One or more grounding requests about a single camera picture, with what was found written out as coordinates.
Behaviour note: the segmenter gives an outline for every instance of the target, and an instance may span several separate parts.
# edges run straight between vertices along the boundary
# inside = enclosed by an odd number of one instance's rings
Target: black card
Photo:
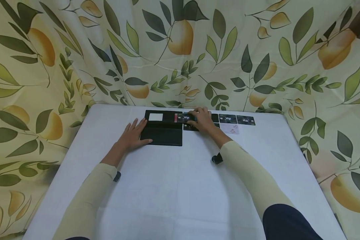
[[[197,121],[197,118],[192,114],[188,113],[176,113],[175,122],[188,122],[188,121]]]
[[[237,122],[238,124],[245,124],[245,125],[256,125],[254,123],[253,117],[250,116],[237,116]]]
[[[216,127],[220,128],[220,124],[218,123],[214,123]],[[199,131],[197,128],[195,128],[194,126],[192,125],[189,125],[189,124],[184,124],[184,131]]]
[[[213,122],[219,122],[219,115],[216,113],[212,113],[212,121]]]
[[[231,114],[219,114],[219,119],[221,123],[233,123],[236,124],[236,115]]]

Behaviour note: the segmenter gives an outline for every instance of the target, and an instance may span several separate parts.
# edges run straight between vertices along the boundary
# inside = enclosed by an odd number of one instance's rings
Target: curtain
[[[0,0],[0,237],[96,103],[283,114],[360,239],[360,0]]]

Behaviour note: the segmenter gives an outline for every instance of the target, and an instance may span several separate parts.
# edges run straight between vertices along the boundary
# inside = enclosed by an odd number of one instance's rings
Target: forearm
[[[265,210],[271,205],[286,204],[293,207],[291,200],[281,191],[271,174],[235,141],[225,142],[220,154],[224,164],[245,184],[261,220]]]

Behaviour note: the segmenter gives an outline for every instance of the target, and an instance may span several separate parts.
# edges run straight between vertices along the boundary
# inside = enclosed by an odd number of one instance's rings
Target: arm sleeve
[[[67,207],[53,240],[93,239],[97,210],[116,174],[114,166],[104,163],[92,170]]]
[[[224,164],[240,177],[251,194],[261,221],[265,210],[271,205],[285,204],[293,207],[291,200],[281,191],[269,172],[238,143],[225,143],[220,154]]]

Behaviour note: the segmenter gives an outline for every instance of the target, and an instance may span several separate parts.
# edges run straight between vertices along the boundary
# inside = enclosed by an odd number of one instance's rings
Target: card in hand
[[[237,116],[238,124],[245,124],[245,125],[256,125],[254,123],[254,118],[250,116]]]
[[[188,113],[175,113],[175,122],[197,121],[197,118]]]
[[[231,114],[219,114],[219,119],[221,123],[237,123],[236,116]]]

